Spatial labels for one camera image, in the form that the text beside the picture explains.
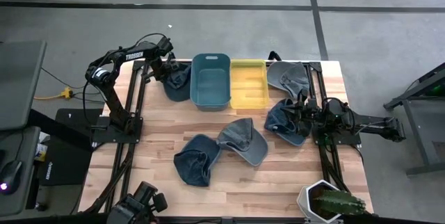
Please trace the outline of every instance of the teal plastic bin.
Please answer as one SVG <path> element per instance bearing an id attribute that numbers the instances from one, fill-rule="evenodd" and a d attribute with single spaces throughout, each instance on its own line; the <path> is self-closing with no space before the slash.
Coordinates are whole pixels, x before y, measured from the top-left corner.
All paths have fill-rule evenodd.
<path id="1" fill-rule="evenodd" d="M 192 60 L 190 99 L 201 111 L 222 111 L 230 102 L 230 58 L 198 54 Z"/>

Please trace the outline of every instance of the computer mouse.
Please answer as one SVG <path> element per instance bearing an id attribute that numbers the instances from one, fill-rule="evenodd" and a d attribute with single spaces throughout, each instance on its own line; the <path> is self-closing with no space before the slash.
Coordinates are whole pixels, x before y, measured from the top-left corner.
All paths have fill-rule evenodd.
<path id="1" fill-rule="evenodd" d="M 0 172 L 0 193 L 8 195 L 14 193 L 20 185 L 20 174 L 22 173 L 22 162 L 10 161 Z"/>

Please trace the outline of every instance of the cactus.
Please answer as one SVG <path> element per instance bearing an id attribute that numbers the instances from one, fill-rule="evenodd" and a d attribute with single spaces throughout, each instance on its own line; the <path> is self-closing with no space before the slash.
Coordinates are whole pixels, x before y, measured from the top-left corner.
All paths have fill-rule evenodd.
<path id="1" fill-rule="evenodd" d="M 321 209 L 331 213 L 358 215 L 366 211 L 363 200 L 345 191 L 324 190 L 323 194 L 314 200 L 318 201 Z"/>

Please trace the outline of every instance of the cap brim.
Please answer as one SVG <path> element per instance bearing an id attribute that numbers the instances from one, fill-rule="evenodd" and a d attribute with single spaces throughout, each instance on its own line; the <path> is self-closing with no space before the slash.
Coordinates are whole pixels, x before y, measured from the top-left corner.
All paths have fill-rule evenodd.
<path id="1" fill-rule="evenodd" d="M 289 133 L 289 134 L 282 134 L 275 132 L 279 137 L 281 137 L 283 140 L 287 141 L 288 143 L 294 145 L 294 146 L 301 146 L 306 138 L 298 135 L 296 133 Z"/>
<path id="2" fill-rule="evenodd" d="M 250 142 L 250 146 L 247 151 L 243 152 L 237 150 L 236 148 L 230 148 L 233 151 L 237 152 L 252 166 L 258 166 L 259 164 L 261 164 L 268 152 L 266 139 L 256 129 L 253 129 L 252 141 Z"/>
<path id="3" fill-rule="evenodd" d="M 184 65 L 182 63 L 179 64 L 180 70 L 185 70 L 187 68 L 187 65 Z M 178 89 L 174 89 L 171 86 L 169 86 L 166 82 L 163 83 L 165 94 L 167 95 L 168 99 L 174 101 L 174 102 L 183 102 L 187 99 L 190 99 L 190 72 L 187 76 L 187 82 Z"/>
<path id="4" fill-rule="evenodd" d="M 221 153 L 221 147 L 216 145 L 216 142 L 204 135 L 204 134 L 198 134 L 194 136 L 182 149 L 181 152 L 187 151 L 187 150 L 198 150 L 205 154 L 207 154 L 208 158 L 211 161 L 211 165 L 209 168 L 212 167 L 212 165 L 216 162 L 218 157 Z"/>
<path id="5" fill-rule="evenodd" d="M 294 63 L 288 63 L 286 61 L 275 61 L 270 64 L 267 69 L 267 83 L 272 87 L 278 88 L 280 90 L 287 91 L 286 88 L 280 83 L 281 76 L 288 70 Z"/>

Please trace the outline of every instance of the white hexagonal pot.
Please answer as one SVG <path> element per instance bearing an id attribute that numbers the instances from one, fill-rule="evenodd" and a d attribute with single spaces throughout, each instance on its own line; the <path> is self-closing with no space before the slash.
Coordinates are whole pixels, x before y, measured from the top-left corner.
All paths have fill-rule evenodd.
<path id="1" fill-rule="evenodd" d="M 340 217 L 341 214 L 337 214 L 336 216 L 332 217 L 331 219 L 326 220 L 323 217 L 316 214 L 314 211 L 312 211 L 310 203 L 309 203 L 309 191 L 319 184 L 324 184 L 324 185 L 330 187 L 332 190 L 337 190 L 337 191 L 339 190 L 335 186 L 331 185 L 331 183 L 326 182 L 324 179 L 321 179 L 321 180 L 317 181 L 316 183 L 312 184 L 311 186 L 303 187 L 301 189 L 300 194 L 298 195 L 297 203 L 298 203 L 298 206 L 300 207 L 301 211 L 305 214 L 305 216 L 307 218 L 311 218 L 313 221 L 320 220 L 325 223 L 331 223 L 332 221 L 334 221 L 335 219 Z"/>

